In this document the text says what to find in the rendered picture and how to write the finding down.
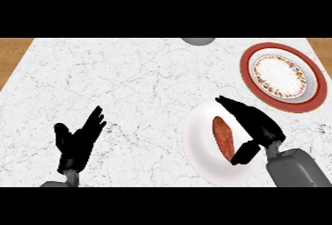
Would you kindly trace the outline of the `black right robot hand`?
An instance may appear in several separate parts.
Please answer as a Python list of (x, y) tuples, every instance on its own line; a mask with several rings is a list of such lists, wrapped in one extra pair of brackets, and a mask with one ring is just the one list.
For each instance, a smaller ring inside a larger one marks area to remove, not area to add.
[(275, 120), (258, 108), (245, 105), (230, 98), (219, 96), (216, 101), (233, 115), (253, 138), (241, 145), (235, 156), (230, 158), (230, 163), (233, 165), (247, 164), (254, 159), (261, 148), (266, 148), (267, 156), (275, 158), (285, 141), (283, 131)]

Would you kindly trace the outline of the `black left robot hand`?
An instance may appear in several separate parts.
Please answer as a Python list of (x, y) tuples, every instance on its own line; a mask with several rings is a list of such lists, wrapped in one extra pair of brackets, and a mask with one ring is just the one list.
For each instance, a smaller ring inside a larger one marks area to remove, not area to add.
[(55, 125), (56, 147), (61, 152), (58, 172), (81, 172), (90, 160), (93, 144), (106, 125), (102, 108), (96, 106), (83, 127), (72, 133), (65, 124)]

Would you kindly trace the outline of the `red sweet potato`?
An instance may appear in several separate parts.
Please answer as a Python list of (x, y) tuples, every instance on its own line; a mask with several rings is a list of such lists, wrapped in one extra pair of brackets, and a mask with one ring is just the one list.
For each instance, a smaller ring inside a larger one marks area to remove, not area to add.
[(213, 119), (213, 134), (220, 152), (227, 161), (230, 161), (235, 156), (232, 130), (220, 116), (216, 116)]

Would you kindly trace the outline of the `plain white plate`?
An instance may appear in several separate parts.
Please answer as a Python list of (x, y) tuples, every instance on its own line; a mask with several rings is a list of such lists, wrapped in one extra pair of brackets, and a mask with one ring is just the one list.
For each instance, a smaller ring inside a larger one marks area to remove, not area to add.
[(235, 149), (253, 139), (224, 107), (214, 100), (201, 103), (188, 115), (183, 129), (185, 151), (193, 170), (219, 186), (270, 185), (264, 148), (245, 165), (232, 165), (222, 154), (213, 134), (213, 119), (217, 116), (230, 127)]

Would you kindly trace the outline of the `red-rimmed patterned plate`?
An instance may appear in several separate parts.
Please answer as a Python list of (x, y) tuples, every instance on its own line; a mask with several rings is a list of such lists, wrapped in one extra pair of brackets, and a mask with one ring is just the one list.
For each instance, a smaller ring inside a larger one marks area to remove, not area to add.
[(322, 69), (285, 44), (263, 42), (244, 50), (241, 77), (255, 97), (281, 111), (309, 113), (325, 104), (328, 88)]

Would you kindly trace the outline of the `grey round object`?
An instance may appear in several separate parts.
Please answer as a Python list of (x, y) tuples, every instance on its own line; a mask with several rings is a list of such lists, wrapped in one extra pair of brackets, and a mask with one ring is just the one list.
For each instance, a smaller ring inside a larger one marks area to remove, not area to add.
[(207, 46), (214, 38), (183, 38), (183, 41), (192, 46)]

